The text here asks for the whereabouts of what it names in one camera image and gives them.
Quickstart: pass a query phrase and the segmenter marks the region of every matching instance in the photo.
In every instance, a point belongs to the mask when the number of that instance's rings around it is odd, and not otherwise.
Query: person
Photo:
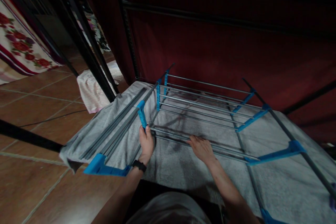
[[[215,157],[210,142],[194,135],[191,135],[189,138],[190,140],[187,143],[192,147],[196,157],[207,166],[215,181],[219,193],[223,198],[230,222],[234,224],[259,223]],[[139,140],[142,153],[138,159],[138,163],[147,166],[154,151],[154,140],[149,126],[146,127],[146,132],[142,126],[140,127]],[[124,183],[110,197],[92,223],[122,223],[132,196],[144,174],[143,170],[145,169],[141,164],[132,168],[126,176]],[[210,223],[203,210],[191,197],[177,192],[166,192],[153,198],[127,221],[127,223],[172,222]]]

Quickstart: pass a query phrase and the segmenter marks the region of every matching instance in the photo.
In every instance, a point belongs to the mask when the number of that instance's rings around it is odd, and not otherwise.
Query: black watch
[[[133,166],[133,167],[134,167],[134,166],[138,167],[139,170],[141,170],[141,171],[143,171],[143,172],[145,172],[146,169],[147,169],[147,167],[146,167],[143,163],[139,162],[138,160],[134,160],[132,166]]]

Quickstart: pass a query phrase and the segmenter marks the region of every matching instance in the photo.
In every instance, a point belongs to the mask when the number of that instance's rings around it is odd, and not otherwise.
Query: forearm
[[[207,164],[207,167],[223,198],[230,221],[232,223],[259,223],[238,189],[223,170],[220,162],[215,159]]]
[[[139,161],[147,166],[149,160],[140,157]],[[122,223],[143,174],[144,172],[139,170],[138,167],[134,167],[92,223]]]

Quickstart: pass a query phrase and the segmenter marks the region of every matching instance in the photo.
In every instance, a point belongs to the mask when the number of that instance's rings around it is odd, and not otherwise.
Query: black cable
[[[41,121],[41,122],[35,122],[33,124],[26,124],[26,125],[22,125],[22,126],[19,126],[19,128],[22,128],[22,127],[26,127],[26,126],[30,126],[30,125],[35,125],[35,124],[40,124],[40,123],[44,123],[44,122],[47,122],[47,121],[51,121],[51,120],[54,120],[54,119],[57,119],[57,118],[60,118],[60,117],[63,117],[63,116],[68,116],[70,114],[74,114],[74,113],[78,113],[78,112],[83,112],[83,111],[87,111],[87,110],[79,110],[79,111],[75,111],[75,112],[71,112],[69,114],[65,114],[65,115],[61,115],[61,116],[58,116],[58,117],[54,117],[54,118],[51,118],[51,119],[48,119],[48,120],[44,120],[44,121]]]

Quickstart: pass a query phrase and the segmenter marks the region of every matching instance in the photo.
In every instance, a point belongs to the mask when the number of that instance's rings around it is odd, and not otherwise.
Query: left hand
[[[154,151],[154,140],[151,134],[151,129],[147,125],[146,133],[142,126],[139,129],[139,140],[142,148],[142,153],[139,157],[139,162],[142,162],[144,165],[147,165]]]

